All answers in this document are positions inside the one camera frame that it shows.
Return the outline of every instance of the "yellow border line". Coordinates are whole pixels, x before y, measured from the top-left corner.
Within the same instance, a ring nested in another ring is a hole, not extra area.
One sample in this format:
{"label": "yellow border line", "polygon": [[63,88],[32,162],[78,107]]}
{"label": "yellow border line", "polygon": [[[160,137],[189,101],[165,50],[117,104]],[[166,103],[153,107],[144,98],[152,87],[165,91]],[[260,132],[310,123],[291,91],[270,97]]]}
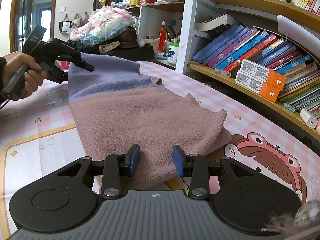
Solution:
{"label": "yellow border line", "polygon": [[41,132],[35,135],[31,135],[29,137],[21,138],[12,142],[7,143],[1,150],[0,150],[0,192],[2,193],[0,198],[0,230],[2,239],[8,239],[10,237],[10,229],[9,229],[9,222],[7,218],[7,208],[5,204],[5,163],[7,159],[7,152],[11,147],[21,145],[23,143],[28,143],[34,141],[39,138],[47,137],[53,134],[57,134],[60,132],[65,132],[71,129],[76,128],[75,124],[69,124],[66,126],[62,126],[59,128],[55,128],[49,131]]}

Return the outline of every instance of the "white wall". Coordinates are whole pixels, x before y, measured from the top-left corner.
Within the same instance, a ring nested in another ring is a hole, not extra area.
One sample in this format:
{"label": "white wall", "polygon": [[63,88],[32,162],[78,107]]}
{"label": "white wall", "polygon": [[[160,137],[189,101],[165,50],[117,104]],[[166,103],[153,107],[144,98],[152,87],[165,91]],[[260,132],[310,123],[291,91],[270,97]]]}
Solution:
{"label": "white wall", "polygon": [[0,55],[10,54],[10,12],[12,0],[2,0],[0,9]]}
{"label": "white wall", "polygon": [[[61,13],[60,8],[66,7],[66,12]],[[63,21],[66,14],[70,20],[78,12],[82,17],[87,12],[89,15],[92,13],[93,0],[57,0],[56,11],[55,11],[55,22],[54,22],[54,37],[63,41],[69,39],[68,34],[61,34],[59,31],[59,22]]]}

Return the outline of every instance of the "toothpaste box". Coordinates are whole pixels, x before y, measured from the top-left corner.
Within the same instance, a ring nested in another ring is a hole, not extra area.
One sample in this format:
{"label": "toothpaste box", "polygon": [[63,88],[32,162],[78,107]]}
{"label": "toothpaste box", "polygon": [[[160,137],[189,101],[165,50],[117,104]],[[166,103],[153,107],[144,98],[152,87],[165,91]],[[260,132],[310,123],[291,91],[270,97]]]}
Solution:
{"label": "toothpaste box", "polygon": [[250,76],[249,74],[244,73],[242,71],[238,71],[235,82],[252,90],[253,92],[270,100],[273,103],[276,102],[280,92],[273,86],[270,86],[269,84],[261,81],[260,79]]}
{"label": "toothpaste box", "polygon": [[279,73],[247,59],[242,61],[240,71],[257,78],[280,91],[283,90],[284,84],[287,80],[286,77]]}

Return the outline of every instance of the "metal screw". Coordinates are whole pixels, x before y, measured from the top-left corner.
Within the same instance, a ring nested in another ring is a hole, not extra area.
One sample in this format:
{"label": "metal screw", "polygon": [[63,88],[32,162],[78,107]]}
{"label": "metal screw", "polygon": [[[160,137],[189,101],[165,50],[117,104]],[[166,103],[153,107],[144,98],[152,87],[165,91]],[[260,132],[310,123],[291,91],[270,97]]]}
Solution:
{"label": "metal screw", "polygon": [[195,196],[204,196],[207,194],[207,191],[204,189],[204,188],[201,188],[201,187],[197,187],[197,188],[194,188],[193,190],[191,190],[191,193]]}
{"label": "metal screw", "polygon": [[108,197],[113,197],[119,194],[119,190],[117,190],[116,188],[107,188],[103,193]]}

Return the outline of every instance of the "sleeve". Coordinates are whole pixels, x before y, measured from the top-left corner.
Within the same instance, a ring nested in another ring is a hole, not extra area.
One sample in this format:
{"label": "sleeve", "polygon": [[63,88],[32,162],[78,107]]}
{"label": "sleeve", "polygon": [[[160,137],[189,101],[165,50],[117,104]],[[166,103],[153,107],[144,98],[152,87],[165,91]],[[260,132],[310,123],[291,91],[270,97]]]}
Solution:
{"label": "sleeve", "polygon": [[[3,57],[0,57],[0,91],[2,90],[3,88],[3,85],[2,85],[2,69],[4,67],[4,65],[7,64],[7,60]],[[0,105],[5,101],[5,98],[1,97],[0,96]]]}

